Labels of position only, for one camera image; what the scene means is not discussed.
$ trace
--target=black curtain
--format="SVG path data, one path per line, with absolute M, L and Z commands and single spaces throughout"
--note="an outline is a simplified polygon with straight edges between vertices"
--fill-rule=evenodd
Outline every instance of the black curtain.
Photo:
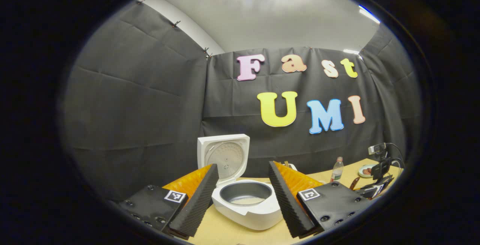
M 197 169 L 197 137 L 245 133 L 250 153 L 243 176 L 266 177 L 267 162 L 289 161 L 304 173 L 366 158 L 367 147 L 394 142 L 403 154 L 415 146 L 420 100 L 408 55 L 381 27 L 361 55 L 341 51 L 253 49 L 206 59 L 203 49 L 154 9 L 135 2 L 91 37 L 74 63 L 63 101 L 67 146 L 94 190 L 119 201 L 147 184 L 165 185 Z M 253 81 L 237 81 L 237 57 L 263 54 Z M 305 72 L 285 73 L 281 58 L 297 54 Z M 342 59 L 355 64 L 356 78 Z M 338 78 L 324 73 L 332 61 Z M 297 118 L 270 127 L 258 93 L 277 93 L 276 113 L 286 114 L 283 91 L 295 91 Z M 347 100 L 358 95 L 366 121 L 353 123 Z M 326 108 L 341 100 L 344 128 L 310 134 L 309 100 Z

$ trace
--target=water bottle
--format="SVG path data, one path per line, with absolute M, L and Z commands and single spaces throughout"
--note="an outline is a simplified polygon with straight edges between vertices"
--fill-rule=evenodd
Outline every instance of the water bottle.
M 340 177 L 342 176 L 342 172 L 343 172 L 343 158 L 338 157 L 336 158 L 336 163 L 333 166 L 333 172 L 331 175 L 330 182 L 339 181 Z

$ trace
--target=ceiling light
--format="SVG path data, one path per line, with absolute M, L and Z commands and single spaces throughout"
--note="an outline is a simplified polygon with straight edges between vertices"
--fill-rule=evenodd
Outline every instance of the ceiling light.
M 370 13 L 367 9 L 365 9 L 363 6 L 359 5 L 358 7 L 360 7 L 360 13 L 364 16 L 366 16 L 367 18 L 370 18 L 371 20 L 375 21 L 375 23 L 377 24 L 380 24 L 380 20 L 378 20 L 377 18 L 375 18 L 374 15 L 372 15 L 372 13 Z
M 343 52 L 358 55 L 360 51 L 350 50 L 350 49 L 343 49 Z

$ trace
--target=table surface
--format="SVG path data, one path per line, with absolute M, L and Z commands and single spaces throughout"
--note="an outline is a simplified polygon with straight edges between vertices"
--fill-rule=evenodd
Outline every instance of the table surface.
M 366 164 L 377 163 L 378 162 L 374 160 L 366 158 L 356 163 L 345 165 L 343 167 L 340 183 L 350 187 L 353 180 L 359 177 L 358 170 L 360 167 Z M 328 170 L 319 173 L 308 174 L 307 176 L 319 181 L 330 182 L 331 173 L 332 170 Z M 393 175 L 395 179 L 391 182 L 391 184 L 394 183 L 396 177 L 398 176 L 398 167 L 390 166 L 389 173 L 386 175 Z M 240 179 L 252 179 L 260 182 L 270 181 L 269 178 L 239 178 L 239 180 Z M 373 182 L 374 181 L 372 178 L 360 177 L 355 189 Z M 219 213 L 215 209 L 214 205 L 207 209 L 202 223 L 195 234 L 195 237 L 189 238 L 188 240 L 189 243 L 193 243 L 195 245 L 291 245 L 299 241 L 299 238 L 291 237 L 284 219 L 267 230 L 257 231 L 235 223 L 229 218 L 223 216 L 223 214 Z

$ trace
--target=black cable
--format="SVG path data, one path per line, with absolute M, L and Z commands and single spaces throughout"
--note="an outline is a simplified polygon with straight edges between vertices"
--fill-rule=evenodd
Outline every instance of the black cable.
M 400 153 L 400 161 L 402 162 L 403 164 L 403 168 L 405 169 L 405 162 L 403 161 L 403 156 L 402 156 L 402 152 L 400 151 L 400 148 L 398 148 L 398 146 L 396 146 L 394 143 L 386 143 L 387 145 L 392 145 L 394 146 L 396 149 L 398 149 L 398 153 Z

